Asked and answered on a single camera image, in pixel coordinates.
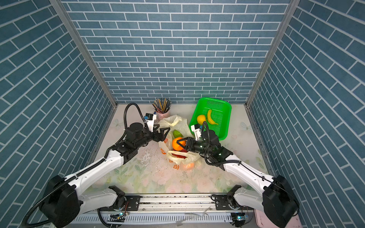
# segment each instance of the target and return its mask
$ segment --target blue brick wall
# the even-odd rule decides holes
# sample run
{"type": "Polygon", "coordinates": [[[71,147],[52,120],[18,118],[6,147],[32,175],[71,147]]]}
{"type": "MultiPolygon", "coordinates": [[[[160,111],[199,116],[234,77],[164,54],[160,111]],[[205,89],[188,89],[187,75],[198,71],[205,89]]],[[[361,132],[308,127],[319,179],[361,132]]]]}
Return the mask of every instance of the blue brick wall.
{"type": "Polygon", "coordinates": [[[288,2],[63,1],[119,103],[244,103],[288,2]]]}
{"type": "Polygon", "coordinates": [[[0,1],[0,227],[85,166],[110,111],[49,1],[0,1]]]}
{"type": "Polygon", "coordinates": [[[252,109],[306,227],[365,227],[365,2],[301,0],[252,109]]]}

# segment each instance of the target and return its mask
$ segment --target table surface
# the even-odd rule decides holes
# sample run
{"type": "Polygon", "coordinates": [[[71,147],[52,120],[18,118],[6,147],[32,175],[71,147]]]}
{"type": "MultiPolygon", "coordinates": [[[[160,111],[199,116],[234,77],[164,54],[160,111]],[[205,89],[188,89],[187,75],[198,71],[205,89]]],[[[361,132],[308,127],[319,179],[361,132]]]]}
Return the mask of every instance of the table surface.
{"type": "MultiPolygon", "coordinates": [[[[190,119],[195,104],[174,104],[171,115],[190,119]]],[[[100,146],[96,160],[103,157],[108,147],[113,145],[124,132],[123,113],[126,105],[118,105],[112,122],[100,146]]],[[[152,105],[139,105],[142,114],[153,113],[152,105]]],[[[127,113],[127,123],[141,122],[137,109],[131,106],[127,113]]],[[[228,136],[220,141],[242,161],[267,173],[255,135],[253,134],[244,105],[232,105],[228,136]]],[[[227,192],[239,184],[252,189],[241,179],[222,169],[205,164],[203,158],[195,162],[192,170],[176,169],[175,163],[161,153],[157,142],[151,141],[141,147],[138,154],[128,163],[109,172],[95,182],[87,192],[100,191],[116,185],[125,193],[218,193],[227,192]]]]}

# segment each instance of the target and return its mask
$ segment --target green plastic basket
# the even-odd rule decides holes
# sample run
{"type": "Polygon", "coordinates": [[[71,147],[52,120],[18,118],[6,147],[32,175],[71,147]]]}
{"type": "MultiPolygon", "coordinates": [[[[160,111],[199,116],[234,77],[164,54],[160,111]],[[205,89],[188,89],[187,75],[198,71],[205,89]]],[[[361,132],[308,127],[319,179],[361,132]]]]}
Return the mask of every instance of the green plastic basket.
{"type": "Polygon", "coordinates": [[[198,104],[196,105],[193,117],[191,118],[189,127],[198,123],[196,120],[198,115],[203,114],[205,117],[207,117],[207,113],[210,109],[212,110],[211,117],[218,125],[211,125],[207,121],[209,130],[213,130],[218,136],[219,140],[223,140],[228,134],[229,120],[231,118],[232,110],[232,106],[226,101],[209,97],[200,98],[198,104]]]}

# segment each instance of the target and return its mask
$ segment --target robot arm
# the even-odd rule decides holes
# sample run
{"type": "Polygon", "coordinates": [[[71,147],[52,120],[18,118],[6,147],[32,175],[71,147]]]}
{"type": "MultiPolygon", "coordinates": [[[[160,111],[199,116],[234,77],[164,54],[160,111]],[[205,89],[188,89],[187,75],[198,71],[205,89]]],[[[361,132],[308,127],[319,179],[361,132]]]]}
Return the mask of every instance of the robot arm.
{"type": "Polygon", "coordinates": [[[195,139],[187,137],[177,143],[185,150],[200,153],[208,165],[220,167],[249,184],[256,192],[247,191],[239,185],[227,193],[232,208],[250,206],[265,212],[266,216],[278,227],[284,228],[295,212],[299,211],[299,202],[288,181],[282,177],[273,177],[242,162],[231,151],[222,147],[214,131],[192,126],[195,139]],[[201,135],[202,141],[196,140],[201,135]],[[180,143],[186,141],[185,147],[180,143]]]}
{"type": "MultiPolygon", "coordinates": [[[[127,109],[131,104],[124,112],[125,126],[127,109]]],[[[64,178],[57,175],[49,180],[43,198],[25,215],[22,221],[23,227],[36,227],[52,222],[60,228],[68,225],[79,214],[101,207],[113,206],[115,210],[120,210],[125,206],[125,193],[115,186],[91,194],[84,194],[84,191],[108,172],[130,161],[137,155],[140,147],[152,140],[156,142],[165,140],[170,128],[160,128],[158,132],[159,125],[153,124],[156,115],[147,113],[143,117],[138,106],[134,105],[144,125],[132,123],[126,127],[121,139],[107,149],[103,158],[64,178]],[[37,208],[46,215],[48,220],[29,224],[28,219],[37,208]]]]}

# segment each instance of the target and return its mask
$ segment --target pencil holder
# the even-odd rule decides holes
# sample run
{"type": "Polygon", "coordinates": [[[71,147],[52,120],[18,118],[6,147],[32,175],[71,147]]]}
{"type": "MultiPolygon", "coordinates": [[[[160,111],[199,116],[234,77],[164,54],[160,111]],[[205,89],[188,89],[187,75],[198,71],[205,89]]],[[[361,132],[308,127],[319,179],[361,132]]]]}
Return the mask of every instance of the pencil holder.
{"type": "Polygon", "coordinates": [[[170,110],[167,111],[167,113],[158,113],[156,112],[156,115],[157,115],[157,118],[159,120],[163,119],[163,118],[167,118],[167,117],[170,117],[170,110]]]}

